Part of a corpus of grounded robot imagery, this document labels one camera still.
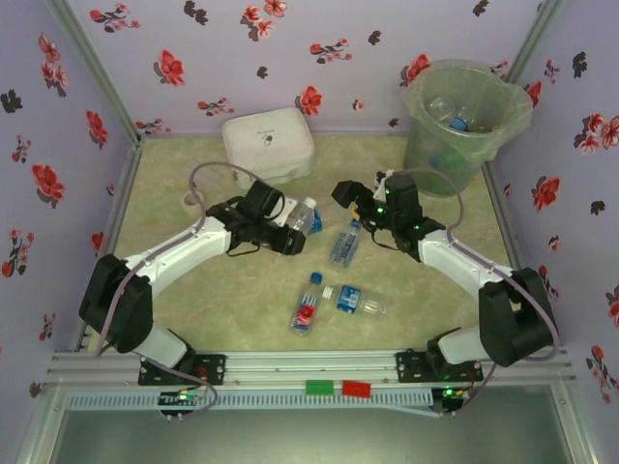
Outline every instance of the floral wallpaper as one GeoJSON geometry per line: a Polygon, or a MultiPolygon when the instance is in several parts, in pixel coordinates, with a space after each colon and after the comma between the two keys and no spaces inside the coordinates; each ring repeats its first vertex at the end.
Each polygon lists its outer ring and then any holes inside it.
{"type": "Polygon", "coordinates": [[[543,278],[606,462],[619,455],[619,64],[609,60],[619,40],[617,14],[613,0],[566,2],[522,79],[535,104],[532,127],[494,163],[519,248],[543,278]]]}
{"type": "Polygon", "coordinates": [[[402,88],[449,58],[504,76],[540,0],[68,3],[135,129],[161,136],[289,106],[314,131],[407,131],[402,88]]]}
{"type": "MultiPolygon", "coordinates": [[[[111,27],[114,12],[102,13],[111,27]]],[[[11,464],[51,356],[73,340],[130,140],[44,2],[3,13],[0,460],[11,464]]]]}

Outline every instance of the trash bin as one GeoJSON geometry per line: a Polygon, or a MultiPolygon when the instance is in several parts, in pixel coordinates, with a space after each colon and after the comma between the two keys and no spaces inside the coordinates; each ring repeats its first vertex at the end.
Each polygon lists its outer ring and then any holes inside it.
{"type": "MultiPolygon", "coordinates": [[[[402,99],[414,118],[404,167],[439,170],[458,191],[468,187],[482,163],[492,160],[501,145],[527,128],[533,111],[531,98],[521,87],[503,82],[488,66],[462,60],[433,63],[404,90],[402,99]],[[438,98],[450,102],[458,124],[450,127],[449,121],[440,123],[428,113],[438,98]]],[[[413,178],[425,193],[455,194],[435,174],[414,173],[413,178]]]]}

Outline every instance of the white box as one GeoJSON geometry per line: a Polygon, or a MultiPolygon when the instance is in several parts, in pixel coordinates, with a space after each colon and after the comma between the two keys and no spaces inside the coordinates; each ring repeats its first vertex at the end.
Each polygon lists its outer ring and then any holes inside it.
{"type": "MultiPolygon", "coordinates": [[[[223,124],[228,160],[269,184],[305,177],[313,170],[313,139],[297,108],[230,119],[223,124]]],[[[252,179],[235,171],[236,184],[249,189],[252,179]]]]}

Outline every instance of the black bracket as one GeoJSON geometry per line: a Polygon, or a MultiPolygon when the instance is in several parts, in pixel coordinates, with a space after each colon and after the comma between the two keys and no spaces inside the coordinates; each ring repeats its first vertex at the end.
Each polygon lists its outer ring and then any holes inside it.
{"type": "Polygon", "coordinates": [[[412,349],[396,353],[396,371],[401,384],[470,382],[471,379],[481,382],[484,380],[484,373],[479,362],[450,364],[440,375],[437,375],[427,361],[426,352],[412,349]]]}
{"type": "MultiPolygon", "coordinates": [[[[206,377],[206,381],[214,386],[223,385],[223,376],[225,374],[225,355],[198,355],[193,358],[192,369],[189,372],[198,378],[206,377]]],[[[143,387],[159,387],[159,386],[194,386],[195,382],[178,377],[169,372],[165,372],[148,361],[140,363],[139,376],[137,384],[143,387]]]]}

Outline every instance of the bottle cap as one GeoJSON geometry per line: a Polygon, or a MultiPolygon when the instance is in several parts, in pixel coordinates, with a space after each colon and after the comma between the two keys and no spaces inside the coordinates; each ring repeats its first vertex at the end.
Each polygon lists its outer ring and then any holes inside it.
{"type": "Polygon", "coordinates": [[[316,207],[316,200],[314,200],[313,198],[309,198],[308,196],[306,196],[306,199],[303,200],[303,202],[306,204],[306,206],[309,206],[312,209],[316,207]]]}
{"type": "Polygon", "coordinates": [[[322,283],[322,274],[320,273],[311,273],[309,280],[313,283],[322,283]]]}

